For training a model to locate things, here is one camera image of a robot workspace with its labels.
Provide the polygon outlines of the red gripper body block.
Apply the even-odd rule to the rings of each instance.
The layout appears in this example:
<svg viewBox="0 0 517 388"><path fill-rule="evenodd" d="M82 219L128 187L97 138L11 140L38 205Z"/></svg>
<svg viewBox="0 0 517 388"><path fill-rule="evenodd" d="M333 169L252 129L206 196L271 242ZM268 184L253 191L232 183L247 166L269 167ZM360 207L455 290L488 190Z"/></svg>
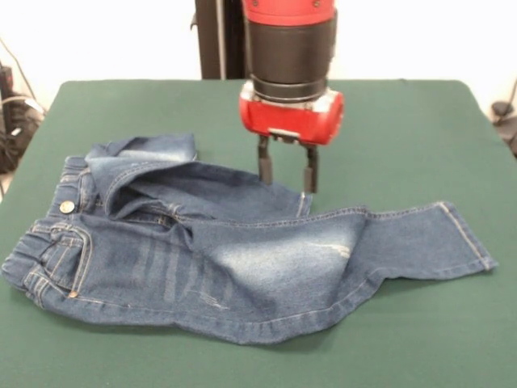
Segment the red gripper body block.
<svg viewBox="0 0 517 388"><path fill-rule="evenodd" d="M328 88L314 101L274 103L260 99L254 85L246 82L239 93L239 112L244 127L252 133L325 146L338 134L344 96Z"/></svg>

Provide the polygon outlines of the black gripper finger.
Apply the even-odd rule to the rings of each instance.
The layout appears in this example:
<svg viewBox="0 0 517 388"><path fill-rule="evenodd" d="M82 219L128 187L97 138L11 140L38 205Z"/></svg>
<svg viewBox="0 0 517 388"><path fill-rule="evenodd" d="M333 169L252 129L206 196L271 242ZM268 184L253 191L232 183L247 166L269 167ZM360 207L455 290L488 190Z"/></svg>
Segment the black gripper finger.
<svg viewBox="0 0 517 388"><path fill-rule="evenodd" d="M271 157L268 152L269 137L258 136L258 175L262 182L271 184L273 180Z"/></svg>
<svg viewBox="0 0 517 388"><path fill-rule="evenodd" d="M316 145L304 144L307 165L304 169L304 192L316 194L318 183L319 153Z"/></svg>

